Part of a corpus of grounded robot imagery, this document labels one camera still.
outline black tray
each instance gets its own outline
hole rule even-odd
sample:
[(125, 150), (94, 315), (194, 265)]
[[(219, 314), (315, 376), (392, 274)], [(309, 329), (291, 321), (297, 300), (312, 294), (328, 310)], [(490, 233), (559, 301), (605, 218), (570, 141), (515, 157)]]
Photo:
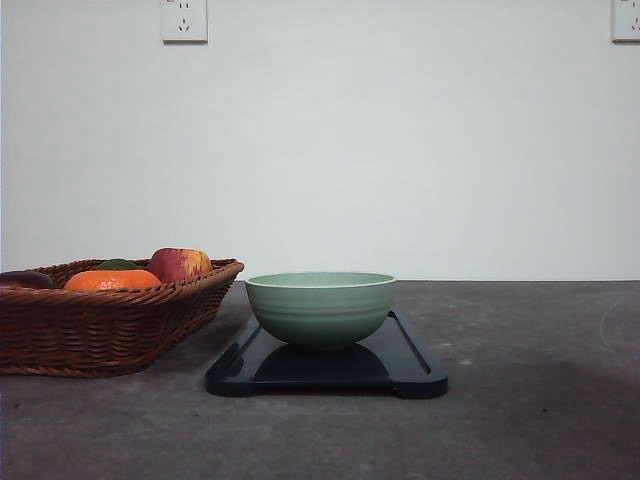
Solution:
[(430, 398), (447, 391), (447, 373), (396, 310), (370, 337), (321, 352), (287, 345), (251, 319), (206, 378), (210, 393), (238, 397), (324, 391)]

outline green bowl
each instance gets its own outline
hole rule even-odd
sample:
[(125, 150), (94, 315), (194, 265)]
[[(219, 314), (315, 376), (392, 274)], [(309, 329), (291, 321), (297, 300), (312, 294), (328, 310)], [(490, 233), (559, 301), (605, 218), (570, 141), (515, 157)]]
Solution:
[(246, 281), (258, 322), (283, 342), (336, 349), (375, 332), (391, 309), (395, 278), (377, 273), (279, 273)]

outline apple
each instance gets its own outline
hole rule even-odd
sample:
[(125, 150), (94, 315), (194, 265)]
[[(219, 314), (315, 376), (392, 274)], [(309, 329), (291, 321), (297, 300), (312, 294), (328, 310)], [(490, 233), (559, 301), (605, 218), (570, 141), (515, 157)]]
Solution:
[(49, 275), (31, 270), (0, 273), (0, 289), (7, 287), (53, 288)]
[(156, 250), (147, 270), (162, 283), (187, 280), (212, 270), (211, 260), (202, 250), (192, 248), (161, 248)]

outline woven basket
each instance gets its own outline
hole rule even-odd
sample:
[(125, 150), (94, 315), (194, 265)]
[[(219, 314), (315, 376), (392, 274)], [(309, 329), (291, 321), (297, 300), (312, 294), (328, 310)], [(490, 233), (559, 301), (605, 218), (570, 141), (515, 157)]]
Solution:
[(206, 275), (158, 287), (60, 289), (102, 261), (35, 268), (53, 279), (53, 290), (0, 289), (0, 373), (113, 377), (143, 370), (211, 321), (244, 269), (234, 259), (214, 260)]

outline electrical outlet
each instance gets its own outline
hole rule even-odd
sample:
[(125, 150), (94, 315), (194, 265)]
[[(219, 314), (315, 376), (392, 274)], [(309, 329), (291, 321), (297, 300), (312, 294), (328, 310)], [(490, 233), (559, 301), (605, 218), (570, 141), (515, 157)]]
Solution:
[(613, 1), (613, 41), (640, 42), (640, 0)]
[(207, 0), (160, 0), (160, 8), (165, 43), (206, 43)]

